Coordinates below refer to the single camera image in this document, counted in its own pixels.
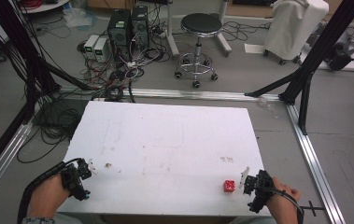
table surface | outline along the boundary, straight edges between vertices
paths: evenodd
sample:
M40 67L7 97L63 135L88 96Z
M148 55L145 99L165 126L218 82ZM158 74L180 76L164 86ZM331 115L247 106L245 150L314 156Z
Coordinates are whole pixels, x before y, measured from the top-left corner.
M263 169L245 108L89 102L65 161L92 161L82 181L91 198L69 198L70 213L269 216L248 211L251 196L223 182Z

hand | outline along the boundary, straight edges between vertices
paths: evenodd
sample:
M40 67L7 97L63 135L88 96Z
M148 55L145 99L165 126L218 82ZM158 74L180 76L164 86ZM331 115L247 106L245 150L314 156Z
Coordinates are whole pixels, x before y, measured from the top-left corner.
M289 185L283 185L277 177L273 177L273 183L276 189L285 190L287 194L293 197L297 202L301 198L301 192L297 189L291 189ZM283 196L275 194L268 202L267 207L277 224L297 224L297 212L295 205Z
M50 177L32 193L28 217L53 218L58 207L68 196L69 190L64 189L61 175Z

red die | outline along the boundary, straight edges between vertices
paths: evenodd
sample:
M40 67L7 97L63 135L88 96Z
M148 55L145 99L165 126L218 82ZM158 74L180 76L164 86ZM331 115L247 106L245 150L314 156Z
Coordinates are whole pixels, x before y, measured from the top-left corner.
M225 192L233 192L234 189L235 189L234 180L226 180L223 183L223 191L225 191Z

round stool seat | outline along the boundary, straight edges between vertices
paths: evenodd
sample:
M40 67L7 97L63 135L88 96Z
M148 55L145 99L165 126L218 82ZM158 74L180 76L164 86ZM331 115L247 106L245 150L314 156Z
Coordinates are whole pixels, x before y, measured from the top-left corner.
M204 13L193 13L182 19L181 28L187 33L207 37L217 35L222 28L222 23L214 16Z

gray floor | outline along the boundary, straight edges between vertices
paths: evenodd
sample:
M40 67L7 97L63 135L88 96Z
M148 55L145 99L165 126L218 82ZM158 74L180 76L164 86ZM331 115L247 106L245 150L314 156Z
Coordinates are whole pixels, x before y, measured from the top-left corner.
M60 18L58 12L40 14L35 21L54 21ZM263 21L245 19L228 19L262 24ZM65 28L52 32L59 36L45 34L39 37L42 45L52 58L66 72L80 77L79 71L84 69L84 61L76 51L77 44L87 39L92 33L102 33L107 21L98 20L88 30ZM52 24L52 28L62 23ZM201 79L202 87L198 91L249 92L255 91L275 80L278 80L297 68L297 64L278 65L278 58L261 54L246 54L244 43L262 44L266 32L263 30L249 35L247 41L230 42L233 52L224 57L217 49L219 45L212 39L203 42L204 51L212 57L219 80L213 82L209 77ZM189 49L187 44L194 45L191 37L176 36L179 49ZM146 67L145 75L133 87L138 89L192 91L191 78L174 79L176 61L153 63ZM70 87L65 81L56 78L63 87ZM271 93L281 93L284 87ZM23 83L17 77L9 63L0 63L0 136L9 123L20 111L24 99ZM276 104L276 112L280 116L274 119L271 112L259 107L256 103L197 101L136 98L138 103L170 104L170 105L212 105L245 107L248 109L255 134L258 138L265 169L271 174L290 183L303 193L301 205L322 206L321 199L312 177L307 169L304 156L298 145L287 110L281 103ZM330 183L335 199L340 206L346 223L354 223L354 72L330 72L318 70L312 80L312 91L307 115L307 130L314 149L317 152L322 169ZM0 223L16 220L18 204L26 185L37 175L53 164L61 161L67 150L67 141L62 142L47 157L31 164L13 161L0 180ZM39 137L27 145L23 157L35 158L49 150ZM324 212L318 211L314 217L310 211L305 214L305 223L328 223Z

